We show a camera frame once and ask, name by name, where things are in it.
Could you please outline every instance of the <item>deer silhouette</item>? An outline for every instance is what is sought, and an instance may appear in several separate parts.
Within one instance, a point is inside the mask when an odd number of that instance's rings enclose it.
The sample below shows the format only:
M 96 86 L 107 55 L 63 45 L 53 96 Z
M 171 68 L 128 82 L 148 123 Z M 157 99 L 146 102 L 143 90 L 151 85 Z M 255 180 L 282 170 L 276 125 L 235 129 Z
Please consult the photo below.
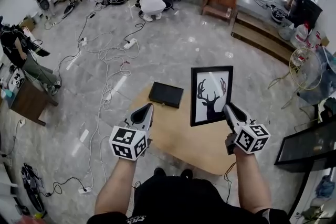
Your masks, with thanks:
M 205 102 L 202 102 L 202 104 L 206 106 L 206 118 L 208 120 L 212 120 L 212 119 L 216 119 L 216 118 L 219 118 L 221 116 L 224 116 L 224 111 L 215 112 L 215 109 L 214 109 L 215 102 L 221 96 L 216 96 L 216 92 L 215 91 L 214 91 L 215 98 L 212 101 L 209 100 L 209 95 L 208 94 L 207 94 L 206 98 L 204 98 L 202 96 L 202 93 L 205 91 L 205 89 L 204 89 L 204 81 L 205 81 L 205 79 L 202 82 L 200 82 L 198 84 L 198 86 L 197 86 L 197 98 L 205 101 Z M 221 87 L 222 87 L 222 92 L 223 92 L 222 96 L 224 96 L 225 93 L 226 93 L 226 83 L 223 80 L 223 78 L 221 78 Z

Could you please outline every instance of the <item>power strip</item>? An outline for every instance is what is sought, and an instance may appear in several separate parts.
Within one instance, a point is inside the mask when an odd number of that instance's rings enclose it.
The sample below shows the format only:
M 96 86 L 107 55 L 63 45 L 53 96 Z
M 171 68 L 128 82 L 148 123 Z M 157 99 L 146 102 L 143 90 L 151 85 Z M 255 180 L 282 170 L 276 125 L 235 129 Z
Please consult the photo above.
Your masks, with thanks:
M 138 43 L 138 41 L 137 41 L 135 38 L 132 38 L 132 39 L 130 40 L 130 42 L 127 43 L 127 44 L 124 46 L 124 49 L 125 49 L 125 50 L 128 50 L 128 49 L 132 48 L 132 46 L 133 46 L 135 43 Z
M 20 120 L 20 123 L 19 123 L 20 128 L 23 127 L 23 125 L 25 125 L 25 124 L 26 124 L 26 120 L 25 119 Z
M 82 46 L 85 47 L 87 45 L 87 38 L 85 37 L 82 41 Z
M 80 189 L 78 189 L 78 192 L 79 192 L 79 194 L 87 194 L 87 193 L 91 192 L 91 188 L 90 187 L 85 188 L 85 190 L 86 191 L 84 191 L 83 188 L 80 188 Z

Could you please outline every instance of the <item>gray pants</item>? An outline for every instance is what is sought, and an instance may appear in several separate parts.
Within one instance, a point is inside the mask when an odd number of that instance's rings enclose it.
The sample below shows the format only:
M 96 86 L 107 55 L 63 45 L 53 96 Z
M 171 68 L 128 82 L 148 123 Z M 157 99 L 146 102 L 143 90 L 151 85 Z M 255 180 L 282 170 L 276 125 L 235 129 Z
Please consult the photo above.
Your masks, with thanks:
M 27 53 L 27 60 L 23 65 L 22 70 L 48 86 L 53 86 L 57 81 L 57 77 L 53 74 L 53 71 L 49 68 L 40 66 L 29 52 Z

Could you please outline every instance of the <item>black shirt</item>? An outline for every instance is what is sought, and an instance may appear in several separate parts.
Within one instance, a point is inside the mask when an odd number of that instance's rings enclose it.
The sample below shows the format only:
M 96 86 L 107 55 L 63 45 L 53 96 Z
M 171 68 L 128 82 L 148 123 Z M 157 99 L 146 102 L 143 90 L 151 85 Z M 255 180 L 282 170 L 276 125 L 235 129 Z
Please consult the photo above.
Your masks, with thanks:
M 153 176 L 135 190 L 132 217 L 120 212 L 95 215 L 88 224 L 119 223 L 257 223 L 289 224 L 282 210 L 257 214 L 225 203 L 207 180 Z
M 26 61 L 21 58 L 19 51 L 15 47 L 14 42 L 16 38 L 20 37 L 18 36 L 17 33 L 11 31 L 9 28 L 8 29 L 5 28 L 0 34 L 0 42 L 4 54 L 9 58 L 12 64 L 17 66 L 18 68 L 22 68 L 22 66 Z M 22 46 L 22 51 L 24 53 L 27 53 L 28 50 L 26 49 L 26 47 Z

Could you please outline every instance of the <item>framed picture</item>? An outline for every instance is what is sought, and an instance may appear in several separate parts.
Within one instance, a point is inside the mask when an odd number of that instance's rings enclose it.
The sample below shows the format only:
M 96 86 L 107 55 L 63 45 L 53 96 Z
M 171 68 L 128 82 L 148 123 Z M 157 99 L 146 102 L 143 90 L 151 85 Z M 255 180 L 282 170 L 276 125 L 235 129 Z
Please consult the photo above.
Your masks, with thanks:
M 190 126 L 225 120 L 231 102 L 233 66 L 191 68 Z

